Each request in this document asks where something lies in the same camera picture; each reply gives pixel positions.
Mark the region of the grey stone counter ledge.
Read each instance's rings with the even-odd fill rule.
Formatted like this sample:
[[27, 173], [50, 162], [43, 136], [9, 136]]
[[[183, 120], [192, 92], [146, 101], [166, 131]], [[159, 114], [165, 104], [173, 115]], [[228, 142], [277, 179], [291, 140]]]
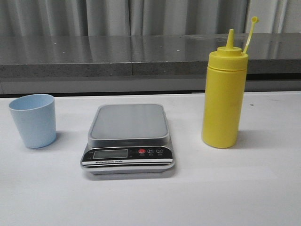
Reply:
[[[0, 97], [201, 93], [226, 34], [0, 38]], [[246, 91], [301, 90], [301, 34], [255, 33]]]

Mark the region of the grey pleated curtain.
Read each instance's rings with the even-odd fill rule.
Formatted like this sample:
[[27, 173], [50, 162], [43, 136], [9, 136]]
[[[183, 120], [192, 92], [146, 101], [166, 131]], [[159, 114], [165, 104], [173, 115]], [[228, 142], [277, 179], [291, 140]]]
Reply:
[[299, 33], [298, 0], [3, 0], [1, 36]]

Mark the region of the silver electronic kitchen scale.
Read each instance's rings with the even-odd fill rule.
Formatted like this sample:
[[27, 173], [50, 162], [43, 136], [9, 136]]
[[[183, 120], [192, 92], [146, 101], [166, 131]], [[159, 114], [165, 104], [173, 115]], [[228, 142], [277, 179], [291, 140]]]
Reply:
[[103, 105], [97, 109], [82, 155], [92, 174], [156, 173], [175, 165], [164, 107]]

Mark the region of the light blue plastic cup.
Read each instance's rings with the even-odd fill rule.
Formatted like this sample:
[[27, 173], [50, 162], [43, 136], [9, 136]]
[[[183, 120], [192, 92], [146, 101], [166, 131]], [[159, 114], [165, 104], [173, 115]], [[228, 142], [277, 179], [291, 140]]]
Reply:
[[9, 109], [27, 148], [41, 148], [55, 141], [55, 99], [52, 95], [20, 97], [9, 104]]

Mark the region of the yellow squeeze bottle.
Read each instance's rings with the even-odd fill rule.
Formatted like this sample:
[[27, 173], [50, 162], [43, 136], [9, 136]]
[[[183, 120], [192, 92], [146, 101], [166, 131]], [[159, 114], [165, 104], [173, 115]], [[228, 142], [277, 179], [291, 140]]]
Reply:
[[237, 141], [249, 61], [247, 51], [258, 21], [258, 17], [252, 17], [244, 49], [234, 46], [231, 29], [226, 45], [209, 54], [202, 140], [211, 147], [229, 148]]

